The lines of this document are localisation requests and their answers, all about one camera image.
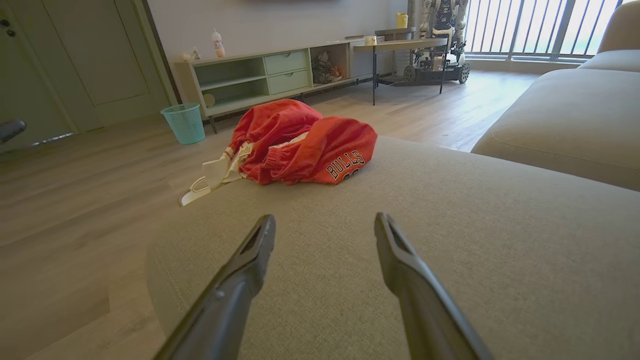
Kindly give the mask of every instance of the table top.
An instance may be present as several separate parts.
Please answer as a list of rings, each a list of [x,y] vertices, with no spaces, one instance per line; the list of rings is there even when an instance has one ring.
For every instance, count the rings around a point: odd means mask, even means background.
[[[393,34],[407,34],[407,33],[413,34],[415,33],[415,29],[416,28],[376,30],[376,35],[393,35]]]
[[[393,40],[393,41],[383,41],[378,45],[355,45],[353,50],[357,53],[362,53],[365,51],[371,52],[371,50],[375,47],[376,52],[382,51],[394,51],[394,50],[411,50],[411,49],[420,49],[424,47],[435,47],[435,46],[444,46],[447,45],[446,38],[425,38],[418,40]]]

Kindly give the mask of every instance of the beige sofa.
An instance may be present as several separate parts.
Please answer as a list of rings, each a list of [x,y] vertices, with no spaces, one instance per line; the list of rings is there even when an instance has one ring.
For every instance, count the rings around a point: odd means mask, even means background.
[[[639,24],[620,6],[596,56],[542,75],[472,152],[640,190]]]
[[[640,358],[639,192],[384,136],[337,186],[243,179],[177,209],[147,258],[165,333],[272,213],[275,249],[240,358],[408,358],[378,262],[377,211],[395,218],[496,359]]]

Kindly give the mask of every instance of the light green cabinet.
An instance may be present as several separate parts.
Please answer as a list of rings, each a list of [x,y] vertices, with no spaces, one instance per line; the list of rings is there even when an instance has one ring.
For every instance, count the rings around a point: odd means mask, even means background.
[[[307,70],[290,72],[269,78],[271,95],[280,94],[309,86],[309,72]]]
[[[226,56],[224,58],[180,61],[175,73],[182,85],[182,100],[197,102],[204,117],[215,117],[265,102],[295,97],[365,79],[354,76],[351,44],[358,40],[327,42],[313,47]],[[314,84],[311,59],[327,52],[342,74],[336,82]],[[357,73],[371,72],[371,66]],[[212,95],[215,104],[207,106],[203,94]]]
[[[293,51],[264,57],[267,75],[307,68],[307,52]]]

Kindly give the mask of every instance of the clothing pile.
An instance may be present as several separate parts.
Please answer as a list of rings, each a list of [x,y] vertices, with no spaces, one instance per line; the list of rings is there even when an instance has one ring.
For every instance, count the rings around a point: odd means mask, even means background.
[[[314,84],[330,84],[344,77],[340,68],[332,63],[331,53],[328,51],[311,59],[311,70],[314,73]]]
[[[240,119],[220,159],[202,164],[205,177],[178,199],[184,206],[225,183],[337,184],[366,165],[378,134],[344,117],[323,118],[310,106],[285,99],[254,106]],[[206,181],[208,186],[196,189]]]

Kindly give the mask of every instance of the plastic wastebasket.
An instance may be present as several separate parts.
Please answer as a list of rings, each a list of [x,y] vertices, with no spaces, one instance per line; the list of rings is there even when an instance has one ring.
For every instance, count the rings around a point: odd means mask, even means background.
[[[204,126],[200,116],[200,104],[187,103],[171,106],[160,111],[171,126],[171,130],[184,145],[204,140]]]

